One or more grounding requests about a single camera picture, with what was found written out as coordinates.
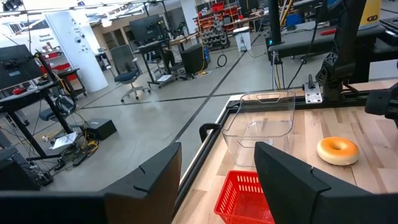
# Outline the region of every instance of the metal bracket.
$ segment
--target metal bracket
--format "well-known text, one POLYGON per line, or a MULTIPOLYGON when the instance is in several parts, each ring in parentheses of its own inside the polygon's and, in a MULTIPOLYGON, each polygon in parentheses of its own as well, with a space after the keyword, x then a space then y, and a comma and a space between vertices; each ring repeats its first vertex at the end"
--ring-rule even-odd
POLYGON ((322 103, 322 94, 319 83, 314 82, 313 88, 309 87, 308 83, 304 83, 304 93, 306 104, 322 103))

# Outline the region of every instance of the red storage bin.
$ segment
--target red storage bin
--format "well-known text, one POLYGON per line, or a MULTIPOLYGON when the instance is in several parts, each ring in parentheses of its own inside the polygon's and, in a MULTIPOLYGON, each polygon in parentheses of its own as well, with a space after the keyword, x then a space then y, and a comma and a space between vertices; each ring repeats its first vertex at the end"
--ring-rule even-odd
POLYGON ((221 11, 221 10, 223 10, 223 9, 224 9, 224 2, 214 3, 214 4, 211 6, 211 10, 212 10, 213 12, 218 12, 218 11, 221 11))
POLYGON ((257 172, 231 170, 214 212, 227 224, 274 224, 257 172))

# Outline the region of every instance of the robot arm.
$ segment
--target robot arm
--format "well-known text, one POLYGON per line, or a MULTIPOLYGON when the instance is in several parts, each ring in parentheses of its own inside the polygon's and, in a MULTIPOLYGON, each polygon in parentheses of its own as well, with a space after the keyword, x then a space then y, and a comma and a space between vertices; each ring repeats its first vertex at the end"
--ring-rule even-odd
POLYGON ((317 17, 323 21, 325 14, 330 17, 338 12, 339 15, 335 44, 316 75, 317 82, 323 85, 325 100, 341 100, 343 82, 347 82, 354 72, 354 44, 365 4, 366 0, 340 0, 317 17))

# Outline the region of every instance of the ceiling light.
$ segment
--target ceiling light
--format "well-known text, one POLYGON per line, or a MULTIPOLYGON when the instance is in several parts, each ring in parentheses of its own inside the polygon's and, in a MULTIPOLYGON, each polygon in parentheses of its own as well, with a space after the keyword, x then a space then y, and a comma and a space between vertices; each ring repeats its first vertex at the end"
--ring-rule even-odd
POLYGON ((104 4, 97 4, 97 5, 91 5, 91 6, 75 6, 73 9, 96 9, 98 7, 102 7, 104 4))
POLYGON ((56 8, 56 9, 38 9, 38 10, 29 10, 27 11, 28 14, 32 13, 41 13, 41 12, 58 12, 58 11, 67 11, 69 10, 68 7, 66 8, 56 8))
POLYGON ((12 16, 12 15, 18 15, 21 12, 0 12, 0 16, 12 16))
POLYGON ((125 17, 129 17, 129 16, 132 16, 132 15, 121 15, 121 16, 118 16, 118 19, 120 19, 120 18, 125 18, 125 17))
POLYGON ((101 20, 101 23, 103 27, 109 27, 112 25, 112 21, 110 21, 109 19, 103 19, 101 20))

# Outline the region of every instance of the black box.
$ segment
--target black box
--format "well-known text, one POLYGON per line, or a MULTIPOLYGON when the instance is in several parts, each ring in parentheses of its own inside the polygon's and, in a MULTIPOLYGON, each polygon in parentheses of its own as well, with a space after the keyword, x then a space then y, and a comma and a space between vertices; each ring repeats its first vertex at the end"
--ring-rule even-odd
POLYGON ((93 118, 89 120, 86 124, 87 135, 90 138, 94 138, 97 140, 105 140, 110 135, 118 131, 114 126, 112 120, 110 119, 101 119, 101 118, 93 118))

